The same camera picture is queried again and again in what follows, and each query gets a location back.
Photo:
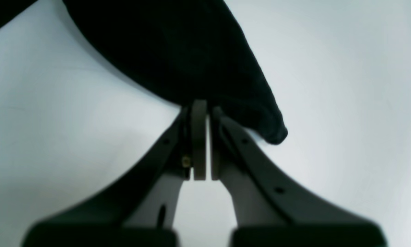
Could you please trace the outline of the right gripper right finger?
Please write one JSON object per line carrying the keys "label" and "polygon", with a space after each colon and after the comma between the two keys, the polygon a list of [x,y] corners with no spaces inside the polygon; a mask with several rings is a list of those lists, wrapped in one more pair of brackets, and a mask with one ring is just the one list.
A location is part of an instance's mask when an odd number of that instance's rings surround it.
{"label": "right gripper right finger", "polygon": [[380,227],[280,170],[219,107],[210,111],[211,177],[232,198],[231,247],[386,247]]}

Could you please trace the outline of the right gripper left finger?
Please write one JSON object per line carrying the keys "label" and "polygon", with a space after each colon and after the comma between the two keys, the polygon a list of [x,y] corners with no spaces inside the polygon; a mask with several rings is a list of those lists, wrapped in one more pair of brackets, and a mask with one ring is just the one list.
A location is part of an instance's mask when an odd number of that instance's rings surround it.
{"label": "right gripper left finger", "polygon": [[178,247],[172,229],[185,181],[206,179],[207,102],[182,108],[121,178],[91,198],[36,223],[24,247]]}

